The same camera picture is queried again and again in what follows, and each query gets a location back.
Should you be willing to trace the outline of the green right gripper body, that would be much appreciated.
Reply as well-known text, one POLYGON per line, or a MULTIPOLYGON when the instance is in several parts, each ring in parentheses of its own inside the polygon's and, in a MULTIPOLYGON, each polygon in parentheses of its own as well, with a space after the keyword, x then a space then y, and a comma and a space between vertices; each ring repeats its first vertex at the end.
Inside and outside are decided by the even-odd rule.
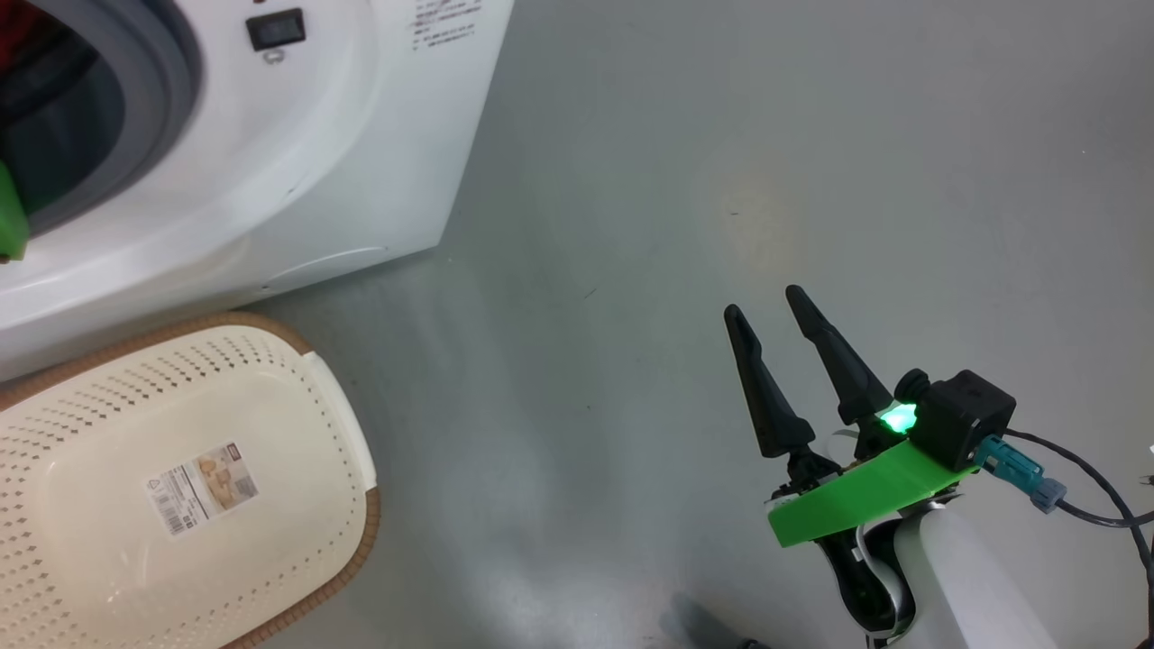
POLYGON ((769 525, 781 547, 865 525, 977 472, 976 467, 949 471, 911 443, 907 433, 916 422, 914 411, 887 410, 879 420, 882 431, 897 438, 894 447, 817 488, 771 506, 769 525))

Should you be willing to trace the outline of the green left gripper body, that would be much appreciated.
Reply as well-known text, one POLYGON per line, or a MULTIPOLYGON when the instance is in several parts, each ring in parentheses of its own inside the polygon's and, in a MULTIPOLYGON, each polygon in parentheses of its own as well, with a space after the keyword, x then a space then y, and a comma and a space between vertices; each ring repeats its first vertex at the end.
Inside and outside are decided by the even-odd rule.
POLYGON ((1 161, 1 262, 21 261, 30 239, 27 212, 12 171, 1 161))

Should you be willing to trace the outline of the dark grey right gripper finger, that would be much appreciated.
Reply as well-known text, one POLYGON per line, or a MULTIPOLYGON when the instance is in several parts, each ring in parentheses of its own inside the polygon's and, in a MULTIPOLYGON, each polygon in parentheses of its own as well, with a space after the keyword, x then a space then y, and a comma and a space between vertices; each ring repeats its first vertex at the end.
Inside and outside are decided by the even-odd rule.
POLYGON ((802 335, 811 341, 819 353, 839 400, 838 415, 842 423, 852 425, 889 409, 893 403, 892 394, 845 340, 842 333, 816 307, 803 288, 787 285, 784 294, 802 335))
POLYGON ((737 305, 729 305, 724 311, 724 321, 760 454, 778 458, 787 453, 808 452, 816 439, 811 423, 795 415, 784 397, 763 361, 760 341, 745 313, 737 305))

